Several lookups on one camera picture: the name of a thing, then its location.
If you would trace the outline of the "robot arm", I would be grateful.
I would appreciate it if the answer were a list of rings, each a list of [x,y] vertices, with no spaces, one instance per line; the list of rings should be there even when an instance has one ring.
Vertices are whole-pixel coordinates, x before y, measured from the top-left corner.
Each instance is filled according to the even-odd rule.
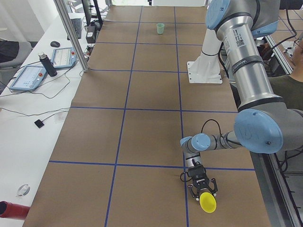
[[[245,147],[255,153],[272,154],[303,146],[303,112],[287,107],[272,89],[255,40],[276,31],[278,0],[213,0],[206,13],[205,43],[223,47],[236,85],[232,91],[240,105],[234,129],[225,134],[199,133],[182,138],[180,145],[188,167],[189,191],[200,200],[210,188],[200,153],[205,150]]]

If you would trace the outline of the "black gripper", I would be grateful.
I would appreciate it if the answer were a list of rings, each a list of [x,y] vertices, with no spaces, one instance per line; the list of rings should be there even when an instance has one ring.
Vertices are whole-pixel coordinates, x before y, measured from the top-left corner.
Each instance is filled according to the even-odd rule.
[[[189,192],[196,201],[199,200],[199,189],[206,189],[209,184],[209,179],[206,175],[206,169],[203,165],[197,165],[188,169],[188,177],[192,178],[193,184],[188,185]],[[213,196],[216,196],[218,187],[216,179],[212,178],[210,182],[213,184],[213,188],[210,186],[208,190]]]

